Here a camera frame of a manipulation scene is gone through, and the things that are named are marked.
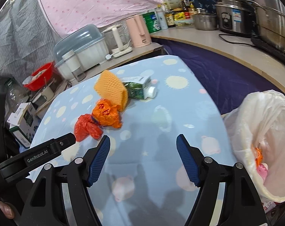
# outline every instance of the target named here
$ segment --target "black stove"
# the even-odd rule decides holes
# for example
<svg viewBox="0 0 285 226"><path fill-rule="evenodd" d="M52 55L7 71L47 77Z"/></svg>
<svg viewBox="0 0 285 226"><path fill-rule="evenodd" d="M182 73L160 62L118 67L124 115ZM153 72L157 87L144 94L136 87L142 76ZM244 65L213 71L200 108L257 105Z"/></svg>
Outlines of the black stove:
<svg viewBox="0 0 285 226"><path fill-rule="evenodd" d="M251 42L256 46L256 48L268 53L285 65L285 53L267 44L257 35L253 35L251 37Z"/></svg>

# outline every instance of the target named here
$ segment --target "purple cloth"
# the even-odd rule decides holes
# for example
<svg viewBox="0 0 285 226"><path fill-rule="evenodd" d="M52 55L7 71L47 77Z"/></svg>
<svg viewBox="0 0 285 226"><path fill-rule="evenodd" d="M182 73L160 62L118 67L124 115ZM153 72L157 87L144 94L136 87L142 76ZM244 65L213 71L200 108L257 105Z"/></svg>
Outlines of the purple cloth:
<svg viewBox="0 0 285 226"><path fill-rule="evenodd" d="M221 114L239 107L249 93L271 89L282 92L256 72L217 53L171 40L152 38L152 41L186 63Z"/></svg>

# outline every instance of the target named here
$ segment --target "blue and white sticker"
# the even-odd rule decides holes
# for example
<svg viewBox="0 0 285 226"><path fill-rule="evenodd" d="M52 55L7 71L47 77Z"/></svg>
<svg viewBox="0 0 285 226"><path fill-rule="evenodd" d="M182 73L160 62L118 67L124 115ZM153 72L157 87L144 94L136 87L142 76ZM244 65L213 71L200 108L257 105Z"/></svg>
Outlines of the blue and white sticker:
<svg viewBox="0 0 285 226"><path fill-rule="evenodd" d="M235 22L242 22L241 11L238 9L233 9L233 18Z"/></svg>

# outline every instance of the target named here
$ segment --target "silver bolt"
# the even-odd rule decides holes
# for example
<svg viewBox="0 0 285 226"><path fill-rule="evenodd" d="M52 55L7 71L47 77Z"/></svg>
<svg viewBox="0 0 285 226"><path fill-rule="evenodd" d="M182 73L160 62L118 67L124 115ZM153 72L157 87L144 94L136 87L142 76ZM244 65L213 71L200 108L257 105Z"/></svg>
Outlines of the silver bolt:
<svg viewBox="0 0 285 226"><path fill-rule="evenodd" d="M236 167L239 168L239 169L242 169L244 166L243 166L242 163L237 163L237 164L236 164Z"/></svg>
<svg viewBox="0 0 285 226"><path fill-rule="evenodd" d="M83 162L83 158L79 157L79 158L75 159L74 162L75 162L76 164L80 164L80 163Z"/></svg>
<svg viewBox="0 0 285 226"><path fill-rule="evenodd" d="M49 164L49 163L44 166L45 170L49 170L50 168L51 168L51 164Z"/></svg>
<svg viewBox="0 0 285 226"><path fill-rule="evenodd" d="M212 163L212 162L213 162L213 159L210 158L210 157L205 157L205 158L204 158L204 161L205 161L206 163Z"/></svg>

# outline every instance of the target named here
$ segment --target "tablecloth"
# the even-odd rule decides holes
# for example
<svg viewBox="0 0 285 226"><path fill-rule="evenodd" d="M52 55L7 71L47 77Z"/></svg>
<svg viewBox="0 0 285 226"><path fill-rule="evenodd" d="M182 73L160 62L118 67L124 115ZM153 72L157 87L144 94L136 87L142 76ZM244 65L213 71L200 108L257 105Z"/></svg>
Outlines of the tablecloth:
<svg viewBox="0 0 285 226"><path fill-rule="evenodd" d="M182 226L198 188L187 177L176 138L183 133L190 145L205 156L233 166L236 159L219 111L194 73L177 56L157 56L111 71L118 77L151 76L158 92L154 99L131 100L121 113L120 129L104 128L111 148L99 180L89 188L92 203L103 226ZM98 78L57 96L42 119L32 147L74 131L78 117L91 113L100 98L93 89ZM97 144L88 137L51 163L68 164ZM31 172L30 178L35 180L40 170L41 167ZM222 199L223 184L217 199L220 208ZM67 185L64 200L70 225L76 225ZM219 213L214 214L217 222Z"/></svg>

